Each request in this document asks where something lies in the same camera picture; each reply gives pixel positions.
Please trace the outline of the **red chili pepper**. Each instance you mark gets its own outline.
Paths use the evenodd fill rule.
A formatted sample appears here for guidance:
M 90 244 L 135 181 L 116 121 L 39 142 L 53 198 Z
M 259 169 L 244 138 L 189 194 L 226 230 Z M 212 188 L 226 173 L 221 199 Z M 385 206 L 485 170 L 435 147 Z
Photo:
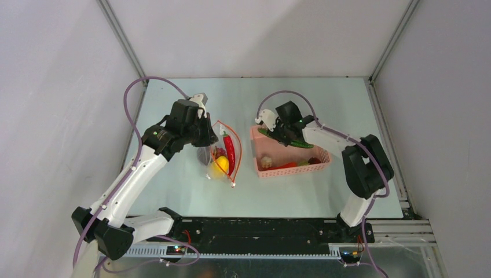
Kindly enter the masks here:
M 229 161 L 228 175 L 231 176 L 235 170 L 236 154 L 235 154 L 235 147 L 234 147 L 232 138 L 229 134 L 227 134 L 227 133 L 223 134 L 223 143 L 224 143 L 227 158 Z

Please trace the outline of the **pink plastic basket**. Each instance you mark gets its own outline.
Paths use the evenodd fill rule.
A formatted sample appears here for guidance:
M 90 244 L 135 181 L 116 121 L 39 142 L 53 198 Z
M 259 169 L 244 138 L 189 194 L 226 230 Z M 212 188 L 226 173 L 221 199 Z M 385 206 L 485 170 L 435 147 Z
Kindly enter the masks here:
M 250 128 L 250 138 L 252 147 L 252 162 L 255 171 L 260 178 L 321 171 L 329 166 L 333 161 L 331 153 L 318 146 L 315 146 L 312 149 L 302 149 L 291 146 L 285 147 L 284 145 L 279 144 L 277 141 L 259 133 L 257 131 L 257 128 L 259 127 L 260 126 L 253 126 Z M 308 160 L 312 157 L 319 158 L 322 163 L 279 170 L 262 170 L 260 166 L 260 159 L 263 156 L 269 156 L 273 159 L 272 167 L 281 166 L 290 162 L 308 162 Z

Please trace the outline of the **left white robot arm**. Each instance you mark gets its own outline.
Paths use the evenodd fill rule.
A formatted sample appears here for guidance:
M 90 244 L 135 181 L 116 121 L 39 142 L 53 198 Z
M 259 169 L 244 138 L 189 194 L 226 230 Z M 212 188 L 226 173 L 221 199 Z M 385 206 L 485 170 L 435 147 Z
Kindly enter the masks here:
M 209 147 L 218 141 L 206 102 L 203 93 L 175 101 L 169 115 L 145 130 L 137 153 L 106 192 L 89 208 L 74 210 L 71 218 L 83 241 L 95 241 L 99 252 L 115 261 L 134 243 L 160 235 L 172 242 L 181 238 L 182 224 L 164 210 L 126 217 L 148 182 L 185 145 Z

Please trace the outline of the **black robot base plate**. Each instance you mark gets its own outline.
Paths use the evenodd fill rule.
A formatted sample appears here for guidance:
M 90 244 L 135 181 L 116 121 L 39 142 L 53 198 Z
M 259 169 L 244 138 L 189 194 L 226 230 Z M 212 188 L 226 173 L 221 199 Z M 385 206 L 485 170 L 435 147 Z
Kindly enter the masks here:
M 372 225 L 353 228 L 334 218 L 181 217 L 168 237 L 207 251 L 308 251 L 319 254 L 332 244 L 374 243 Z

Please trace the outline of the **red grape bunch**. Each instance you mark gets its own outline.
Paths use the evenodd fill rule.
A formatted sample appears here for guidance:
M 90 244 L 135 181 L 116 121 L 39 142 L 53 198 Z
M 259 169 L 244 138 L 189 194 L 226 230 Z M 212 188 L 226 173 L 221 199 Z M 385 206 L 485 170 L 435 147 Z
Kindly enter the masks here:
M 220 148 L 218 146 L 215 146 L 213 151 L 212 151 L 212 155 L 215 159 L 218 159 L 219 157 L 221 156 L 225 156 L 227 157 L 227 154 L 226 154 L 226 150 L 223 149 L 223 148 Z

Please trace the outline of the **clear zip bag orange zipper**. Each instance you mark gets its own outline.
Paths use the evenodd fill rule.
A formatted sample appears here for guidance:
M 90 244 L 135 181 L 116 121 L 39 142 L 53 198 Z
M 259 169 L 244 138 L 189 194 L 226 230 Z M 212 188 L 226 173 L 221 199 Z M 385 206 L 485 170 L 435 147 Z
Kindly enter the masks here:
M 243 157 L 242 143 L 238 134 L 220 120 L 212 125 L 212 129 L 218 141 L 209 147 L 198 148 L 197 160 L 208 180 L 235 188 Z

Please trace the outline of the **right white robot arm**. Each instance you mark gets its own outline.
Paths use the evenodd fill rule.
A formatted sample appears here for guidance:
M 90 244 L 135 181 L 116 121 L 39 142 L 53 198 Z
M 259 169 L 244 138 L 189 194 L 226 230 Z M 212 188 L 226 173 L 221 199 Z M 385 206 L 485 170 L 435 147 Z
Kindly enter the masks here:
M 388 182 L 394 177 L 393 167 L 377 136 L 351 137 L 321 125 L 313 115 L 302 116 L 295 103 L 289 101 L 275 111 L 258 112 L 257 123 L 266 126 L 267 135 L 288 147 L 314 145 L 339 157 L 343 163 L 347 186 L 351 191 L 339 216 L 337 235 L 352 242 L 360 234 L 358 224 L 366 217 L 372 202 L 390 193 Z

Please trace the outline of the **yellow mango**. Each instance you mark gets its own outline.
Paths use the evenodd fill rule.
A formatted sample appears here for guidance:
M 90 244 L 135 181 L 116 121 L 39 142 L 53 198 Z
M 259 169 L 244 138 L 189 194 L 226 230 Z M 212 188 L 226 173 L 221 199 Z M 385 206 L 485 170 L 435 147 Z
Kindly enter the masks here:
M 208 165 L 208 176 L 211 179 L 225 178 L 229 171 L 229 161 L 225 156 L 212 160 Z

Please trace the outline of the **green cucumber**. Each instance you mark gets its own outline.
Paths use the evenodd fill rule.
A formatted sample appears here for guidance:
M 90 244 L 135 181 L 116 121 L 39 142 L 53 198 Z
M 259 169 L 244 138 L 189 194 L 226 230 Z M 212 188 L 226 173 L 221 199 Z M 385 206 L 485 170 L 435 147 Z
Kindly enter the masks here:
M 272 137 L 272 135 L 270 135 L 270 131 L 267 128 L 259 127 L 259 128 L 257 128 L 257 131 L 259 133 L 261 133 L 262 135 L 268 137 L 268 138 L 274 139 Z M 302 149 L 312 149 L 312 148 L 314 148 L 314 145 L 313 144 L 308 144 L 306 142 L 299 141 L 299 140 L 293 140 L 293 141 L 291 141 L 289 143 L 284 143 L 284 142 L 281 142 L 279 140 L 276 140 L 276 141 L 279 142 L 280 144 L 284 145 L 285 147 L 291 146 L 291 147 L 302 148 Z

